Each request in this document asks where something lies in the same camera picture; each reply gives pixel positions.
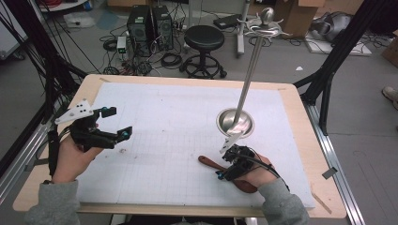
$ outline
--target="hand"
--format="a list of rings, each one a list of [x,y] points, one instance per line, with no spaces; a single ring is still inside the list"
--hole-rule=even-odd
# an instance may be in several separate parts
[[[103,148],[92,147],[84,152],[83,147],[77,145],[68,135],[59,145],[58,162],[52,182],[57,184],[74,181],[102,150]]]
[[[271,164],[267,157],[263,157],[261,155],[255,156],[256,159],[260,159],[261,161]],[[237,180],[245,180],[251,183],[253,186],[259,188],[265,184],[272,183],[275,181],[277,177],[271,172],[267,171],[264,167],[261,167],[257,163],[254,163],[252,166],[252,170],[242,176],[240,176]]]

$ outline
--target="black stool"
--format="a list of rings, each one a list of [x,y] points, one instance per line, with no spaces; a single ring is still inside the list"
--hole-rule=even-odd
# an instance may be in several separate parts
[[[192,26],[185,32],[184,40],[191,48],[199,51],[199,54],[185,60],[179,67],[180,72],[187,71],[189,78],[213,79],[218,72],[220,72],[220,77],[224,78],[226,76],[226,72],[219,61],[210,56],[211,51],[219,49],[224,43],[224,35],[220,30],[207,25]],[[199,57],[199,64],[192,62],[192,59],[197,57]],[[206,58],[211,59],[215,64],[207,65]],[[207,70],[208,68],[215,68],[215,71],[210,73]],[[202,75],[195,75],[197,72],[202,72]]]

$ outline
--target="sleeve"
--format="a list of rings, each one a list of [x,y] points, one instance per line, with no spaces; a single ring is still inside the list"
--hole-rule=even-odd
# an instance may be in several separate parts
[[[25,223],[79,225],[76,211],[80,204],[76,198],[78,181],[65,184],[40,184],[38,204],[25,214]]]
[[[282,178],[261,186],[258,191],[265,198],[262,210],[269,225],[309,223],[310,218],[301,199],[287,190]]]

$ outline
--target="metal bowl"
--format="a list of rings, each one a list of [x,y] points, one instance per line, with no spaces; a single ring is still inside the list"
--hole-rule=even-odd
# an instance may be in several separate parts
[[[249,137],[254,131],[254,121],[253,118],[245,111],[240,114],[239,120],[234,124],[235,114],[237,109],[226,109],[217,115],[217,128],[220,132],[230,137],[236,133],[243,131],[241,138]]]

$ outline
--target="wooden spoon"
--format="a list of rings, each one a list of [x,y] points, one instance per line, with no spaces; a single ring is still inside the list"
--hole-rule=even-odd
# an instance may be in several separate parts
[[[208,157],[204,157],[204,156],[200,156],[198,158],[198,160],[200,162],[202,162],[203,164],[212,167],[214,169],[217,169],[219,171],[226,171],[226,169],[222,166],[220,166],[219,164],[215,163],[214,161],[212,161],[210,158]],[[257,187],[253,186],[252,184],[250,184],[247,181],[243,181],[243,180],[233,180],[232,183],[234,183],[234,185],[241,191],[245,192],[245,193],[254,193],[257,191]]]

